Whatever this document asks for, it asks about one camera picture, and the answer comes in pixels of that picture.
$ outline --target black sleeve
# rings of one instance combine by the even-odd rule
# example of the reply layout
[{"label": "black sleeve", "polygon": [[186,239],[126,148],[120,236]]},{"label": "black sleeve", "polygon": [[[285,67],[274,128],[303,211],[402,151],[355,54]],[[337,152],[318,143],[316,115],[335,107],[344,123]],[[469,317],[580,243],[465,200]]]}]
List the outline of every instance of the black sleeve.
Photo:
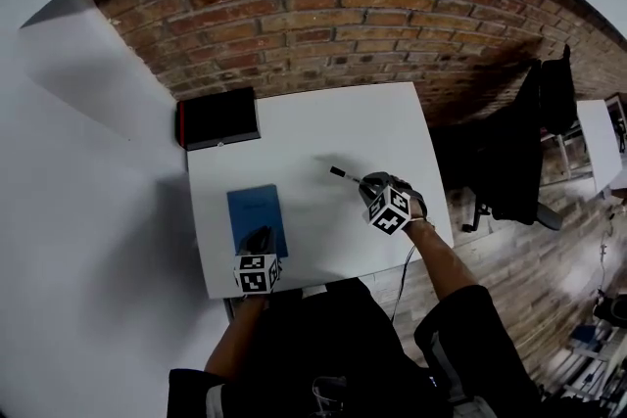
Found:
[{"label": "black sleeve", "polygon": [[438,387],[451,395],[481,396],[497,416],[537,411],[539,394],[484,287],[469,286],[444,298],[414,339]]},{"label": "black sleeve", "polygon": [[168,418],[206,418],[207,392],[226,381],[211,373],[193,369],[169,372]]}]

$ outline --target black box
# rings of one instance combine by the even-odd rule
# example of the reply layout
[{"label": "black box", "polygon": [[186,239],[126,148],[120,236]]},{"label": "black box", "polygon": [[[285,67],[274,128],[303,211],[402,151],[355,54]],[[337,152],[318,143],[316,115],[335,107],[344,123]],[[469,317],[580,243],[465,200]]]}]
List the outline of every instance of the black box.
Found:
[{"label": "black box", "polygon": [[261,138],[252,87],[176,104],[176,141],[185,150]]}]

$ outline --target black cable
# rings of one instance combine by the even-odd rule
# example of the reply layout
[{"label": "black cable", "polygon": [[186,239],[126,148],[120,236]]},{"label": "black cable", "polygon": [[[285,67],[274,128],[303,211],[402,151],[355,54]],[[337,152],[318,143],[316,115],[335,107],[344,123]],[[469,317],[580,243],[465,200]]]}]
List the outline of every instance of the black cable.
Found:
[{"label": "black cable", "polygon": [[410,249],[410,253],[408,254],[408,257],[405,260],[405,265],[403,266],[403,275],[401,276],[401,285],[399,286],[399,295],[396,298],[396,304],[394,305],[394,311],[392,312],[392,317],[390,317],[390,322],[392,322],[392,324],[394,324],[394,318],[396,317],[396,309],[399,307],[399,302],[401,301],[401,295],[403,294],[403,288],[405,286],[405,275],[408,273],[408,265],[410,264],[411,255],[413,255],[414,250],[415,250],[415,246],[412,246]]}]

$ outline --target gloved hand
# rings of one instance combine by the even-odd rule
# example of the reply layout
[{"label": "gloved hand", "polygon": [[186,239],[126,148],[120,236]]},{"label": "gloved hand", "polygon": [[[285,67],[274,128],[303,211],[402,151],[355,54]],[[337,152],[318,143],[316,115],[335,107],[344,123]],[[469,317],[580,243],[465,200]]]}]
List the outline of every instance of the gloved hand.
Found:
[{"label": "gloved hand", "polygon": [[387,172],[372,172],[362,178],[360,195],[367,206],[370,206],[386,185],[410,196],[410,216],[412,218],[427,216],[427,206],[422,196],[411,188],[411,185],[397,176]]}]

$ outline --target table top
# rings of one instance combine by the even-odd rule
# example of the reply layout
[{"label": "table top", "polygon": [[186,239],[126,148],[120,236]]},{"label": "table top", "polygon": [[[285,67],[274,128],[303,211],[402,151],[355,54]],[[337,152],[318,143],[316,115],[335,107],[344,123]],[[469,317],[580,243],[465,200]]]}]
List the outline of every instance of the table top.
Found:
[{"label": "table top", "polygon": [[367,226],[355,176],[388,171],[428,206],[436,231],[453,244],[431,138],[411,82],[361,85],[257,101],[262,138],[187,154],[196,234],[211,298],[240,296],[226,193],[277,187],[288,257],[275,291],[325,284],[405,262],[404,232]]}]

